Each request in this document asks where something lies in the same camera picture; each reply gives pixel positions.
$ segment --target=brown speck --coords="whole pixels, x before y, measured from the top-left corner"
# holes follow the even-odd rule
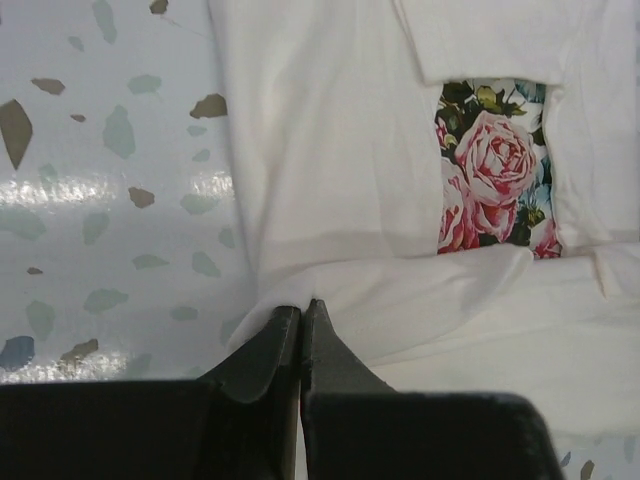
[[[60,357],[58,362],[58,368],[61,370],[75,370],[80,362],[91,355],[93,352],[98,351],[98,340],[92,338],[88,342],[79,343],[67,353]]]
[[[593,475],[593,469],[595,467],[595,463],[591,460],[587,460],[580,470],[580,480],[591,480],[591,475]]]
[[[31,83],[43,92],[50,93],[51,95],[60,95],[65,89],[64,84],[55,78],[34,78],[31,80]]]
[[[162,15],[167,13],[167,7],[169,6],[169,0],[154,0],[149,6],[149,10],[154,15]]]
[[[0,105],[0,132],[11,164],[17,170],[31,142],[33,125],[22,105],[15,99]]]
[[[131,187],[129,189],[129,198],[138,208],[148,207],[149,205],[153,205],[156,201],[156,196],[153,193],[136,187]]]
[[[217,93],[207,95],[189,112],[193,118],[222,117],[227,114],[227,101]]]

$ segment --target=gray speck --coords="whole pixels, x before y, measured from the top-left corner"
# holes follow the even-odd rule
[[[58,172],[53,168],[53,165],[47,163],[38,169],[38,174],[40,175],[42,188],[51,195],[58,185]]]
[[[102,38],[110,45],[116,43],[118,31],[113,21],[113,9],[111,5],[109,5],[109,2],[107,2],[107,0],[96,0],[91,5],[91,9],[93,10],[93,16],[96,19],[98,28],[100,28],[102,32]]]
[[[27,306],[25,312],[36,338],[44,342],[53,332],[53,321],[56,319],[55,310],[51,305],[34,300]]]
[[[38,215],[22,205],[0,206],[0,230],[25,240],[37,240],[47,231]]]
[[[189,125],[189,127],[187,127],[187,132],[189,132],[189,135],[191,135],[192,137],[200,137],[204,135],[206,131],[206,128],[199,127],[197,125]]]
[[[236,242],[233,238],[233,232],[230,228],[224,228],[218,234],[218,241],[227,248],[236,248]]]
[[[624,439],[624,458],[627,463],[633,463],[633,458],[636,455],[637,443],[638,437],[627,437]]]
[[[136,139],[126,108],[116,105],[107,117],[102,139],[105,147],[124,160],[135,153]]]
[[[182,197],[180,200],[180,206],[184,208],[191,215],[203,215],[218,204],[219,199],[216,197],[210,197],[208,195],[196,195],[189,193]]]
[[[209,149],[205,148],[196,153],[191,160],[193,160],[194,162],[202,163],[208,162],[210,157],[211,152],[209,151]]]
[[[191,267],[196,273],[206,277],[219,278],[222,275],[215,262],[204,252],[196,252],[192,255]]]
[[[84,44],[82,43],[82,39],[80,37],[68,37],[67,40],[73,48],[75,48],[79,52],[84,52]]]
[[[564,458],[562,460],[560,460],[560,466],[562,468],[566,467],[567,465],[569,465],[569,462],[571,462],[571,452],[568,452]]]
[[[105,310],[110,310],[128,300],[129,295],[122,293],[115,288],[101,288],[99,290],[94,290],[89,294],[87,299],[84,301],[83,308],[87,312],[95,315],[104,312]]]
[[[191,307],[177,307],[171,310],[171,318],[178,322],[187,322],[198,319],[198,310]]]
[[[162,85],[162,79],[153,75],[139,75],[133,77],[127,83],[127,87],[134,95],[140,95],[141,93],[155,93]]]
[[[105,212],[91,213],[82,222],[82,237],[85,245],[94,245],[109,227],[109,215]]]
[[[160,258],[156,255],[139,255],[132,260],[133,265],[136,267],[136,270],[144,270],[146,268],[157,268],[164,267],[165,265],[169,265],[164,258]]]

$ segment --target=folded clothing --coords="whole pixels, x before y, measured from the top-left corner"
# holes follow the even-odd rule
[[[617,280],[610,284],[621,275],[624,294],[615,291]],[[460,328],[368,365],[403,391],[523,395],[545,417],[557,448],[637,435],[639,281],[640,244],[534,262]]]
[[[568,253],[610,240],[585,194],[591,175],[570,168],[595,162],[574,80],[583,40],[601,26],[596,7],[607,2],[209,2],[260,296],[314,265],[437,252],[433,122],[441,82],[457,75],[550,86],[543,124],[559,238]],[[443,35],[454,17],[455,38]],[[474,36],[479,25],[489,33]]]
[[[324,300],[336,333],[364,361],[429,342],[472,319],[531,265],[525,248],[495,245],[436,257],[311,267],[262,297],[228,344],[242,346],[280,305]]]
[[[606,241],[603,226],[617,241],[638,240],[633,0],[395,4],[428,85],[486,77],[547,85],[543,127],[567,253]]]

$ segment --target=floral fabric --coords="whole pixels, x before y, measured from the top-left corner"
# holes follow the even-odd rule
[[[544,85],[519,80],[449,83],[435,126],[444,208],[438,253],[496,243],[561,253],[542,133]]]

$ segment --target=terrazzo pattern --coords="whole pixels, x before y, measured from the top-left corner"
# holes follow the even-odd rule
[[[0,382],[212,368],[254,291],[206,2],[1,15]]]

